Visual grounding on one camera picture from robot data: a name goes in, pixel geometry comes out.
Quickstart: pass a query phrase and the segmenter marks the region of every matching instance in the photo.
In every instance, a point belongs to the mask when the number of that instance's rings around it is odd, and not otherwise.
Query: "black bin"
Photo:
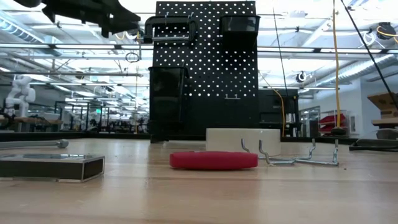
[[[259,33],[259,16],[221,16],[220,34],[223,48],[231,50],[252,50]]]
[[[149,130],[164,134],[182,125],[181,107],[185,67],[150,67]]]

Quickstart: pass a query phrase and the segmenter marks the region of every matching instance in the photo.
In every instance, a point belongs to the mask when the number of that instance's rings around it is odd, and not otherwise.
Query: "cardboard box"
[[[398,117],[398,110],[388,93],[369,95],[368,99],[380,109],[381,119]]]

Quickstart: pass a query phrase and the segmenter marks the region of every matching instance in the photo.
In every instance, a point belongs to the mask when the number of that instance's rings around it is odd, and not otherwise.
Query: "black pegboard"
[[[221,16],[256,15],[255,2],[157,2],[156,16],[167,13],[187,18],[193,13],[198,24],[194,43],[154,44],[153,66],[188,68],[190,78],[184,79],[183,87],[182,133],[205,134],[206,128],[257,128],[257,46],[250,51],[223,49],[219,33]],[[156,37],[187,34],[188,27],[184,26],[155,27]],[[227,95],[239,100],[228,100]]]

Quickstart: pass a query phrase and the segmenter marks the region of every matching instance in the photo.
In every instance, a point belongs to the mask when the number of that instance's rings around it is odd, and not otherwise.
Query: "table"
[[[304,155],[310,143],[282,143]],[[314,159],[329,160],[332,144]],[[205,142],[74,139],[67,149],[19,153],[104,154],[103,177],[82,184],[0,182],[2,223],[397,223],[398,154],[349,152],[339,167],[307,164],[234,172],[173,170],[169,154],[201,151]],[[16,150],[0,153],[16,153]]]

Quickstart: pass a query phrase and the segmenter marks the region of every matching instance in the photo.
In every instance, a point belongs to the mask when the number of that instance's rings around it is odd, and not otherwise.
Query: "black box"
[[[0,177],[85,182],[104,173],[104,156],[78,154],[0,155]]]

